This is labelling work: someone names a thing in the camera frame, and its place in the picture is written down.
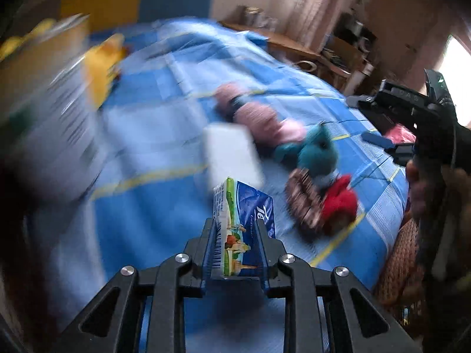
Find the person right hand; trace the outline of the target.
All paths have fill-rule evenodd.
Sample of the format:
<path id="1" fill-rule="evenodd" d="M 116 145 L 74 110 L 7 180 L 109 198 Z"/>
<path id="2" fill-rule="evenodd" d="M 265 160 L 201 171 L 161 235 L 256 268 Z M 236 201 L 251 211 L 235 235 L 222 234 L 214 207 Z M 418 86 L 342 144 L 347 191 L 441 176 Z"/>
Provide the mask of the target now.
<path id="1" fill-rule="evenodd" d="M 435 193 L 435 182 L 426 178 L 425 172 L 420 172 L 413 160 L 406 164 L 406 178 L 409 183 L 409 201 L 412 215 L 420 218 L 431 209 L 432 199 Z M 455 190 L 461 205 L 459 210 L 459 227 L 464 232 L 470 231 L 470 175 L 462 169 L 450 169 L 442 167 L 442 178 L 445 186 Z"/>

